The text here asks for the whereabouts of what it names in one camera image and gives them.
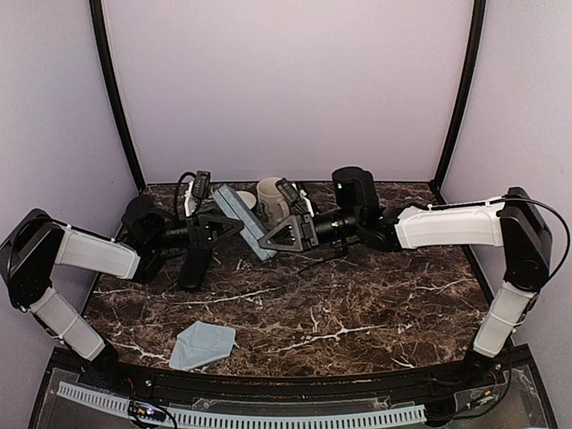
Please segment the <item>blue-grey glasses case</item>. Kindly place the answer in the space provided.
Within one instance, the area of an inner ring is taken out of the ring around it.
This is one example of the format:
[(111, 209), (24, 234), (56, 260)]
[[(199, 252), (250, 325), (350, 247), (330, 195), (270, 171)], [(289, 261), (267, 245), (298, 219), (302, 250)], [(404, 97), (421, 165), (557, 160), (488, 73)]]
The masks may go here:
[(262, 248), (259, 245), (258, 240), (266, 235), (267, 230), (235, 189), (222, 185), (214, 191), (213, 198), (226, 217), (243, 223), (240, 236), (261, 261), (269, 260), (276, 255), (275, 250)]

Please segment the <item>thin wire-frame sunglasses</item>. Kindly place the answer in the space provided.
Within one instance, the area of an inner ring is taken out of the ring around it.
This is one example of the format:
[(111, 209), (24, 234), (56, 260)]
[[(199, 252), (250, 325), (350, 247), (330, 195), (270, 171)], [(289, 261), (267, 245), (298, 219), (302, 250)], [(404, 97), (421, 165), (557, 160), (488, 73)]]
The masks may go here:
[(316, 266), (326, 264), (335, 260), (343, 259), (348, 254), (349, 254), (349, 246), (342, 246), (339, 249), (337, 249), (330, 257), (320, 259), (318, 261), (313, 262), (310, 265), (305, 266), (304, 268), (301, 268), (300, 270), (298, 270), (298, 274), (302, 274)]

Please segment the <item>large blue cleaning cloth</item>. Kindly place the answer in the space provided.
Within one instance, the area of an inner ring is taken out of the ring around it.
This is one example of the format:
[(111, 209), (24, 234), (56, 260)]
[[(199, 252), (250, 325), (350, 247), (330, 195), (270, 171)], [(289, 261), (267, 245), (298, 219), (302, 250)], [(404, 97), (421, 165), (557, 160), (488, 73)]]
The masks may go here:
[(191, 371), (227, 358), (235, 339), (234, 328), (196, 321), (177, 335), (169, 367)]

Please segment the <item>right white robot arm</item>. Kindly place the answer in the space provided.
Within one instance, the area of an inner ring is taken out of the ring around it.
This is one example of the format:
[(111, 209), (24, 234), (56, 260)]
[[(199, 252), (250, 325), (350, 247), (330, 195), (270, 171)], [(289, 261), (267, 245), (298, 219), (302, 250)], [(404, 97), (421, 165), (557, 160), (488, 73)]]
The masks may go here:
[(338, 182), (334, 191), (337, 209), (293, 214), (261, 236), (257, 246), (267, 253), (301, 253), (355, 238), (382, 252), (449, 245), (503, 248), (500, 290), (475, 335), (472, 355), (456, 369), (462, 386), (476, 387), (491, 372), (488, 358), (500, 353), (554, 274), (551, 231), (538, 211), (542, 203), (511, 188), (502, 197), (477, 202), (382, 208), (372, 189)]

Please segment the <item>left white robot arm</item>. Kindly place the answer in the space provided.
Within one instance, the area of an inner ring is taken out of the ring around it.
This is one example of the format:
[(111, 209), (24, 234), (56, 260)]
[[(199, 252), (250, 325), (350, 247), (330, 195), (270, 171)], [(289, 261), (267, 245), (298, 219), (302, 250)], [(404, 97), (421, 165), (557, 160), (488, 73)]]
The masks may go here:
[(107, 390), (126, 382), (125, 368), (106, 355), (113, 355), (113, 347), (55, 289), (54, 267), (75, 266), (147, 283), (162, 269), (165, 251), (181, 249), (186, 259), (180, 279), (192, 289), (202, 282), (213, 247), (244, 224), (213, 210), (179, 219), (143, 195), (128, 204), (122, 226), (123, 239), (112, 240), (33, 209), (1, 245), (1, 277), (12, 306), (30, 311), (58, 340), (92, 362), (90, 373)]

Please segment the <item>black glasses case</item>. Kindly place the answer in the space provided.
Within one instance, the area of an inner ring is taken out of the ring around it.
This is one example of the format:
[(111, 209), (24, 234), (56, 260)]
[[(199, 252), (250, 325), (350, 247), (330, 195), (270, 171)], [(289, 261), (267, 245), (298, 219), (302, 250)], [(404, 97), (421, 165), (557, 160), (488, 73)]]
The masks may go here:
[(191, 249), (185, 256), (181, 267), (177, 281), (178, 286), (182, 290), (196, 290), (199, 288), (205, 279), (211, 257), (211, 249)]

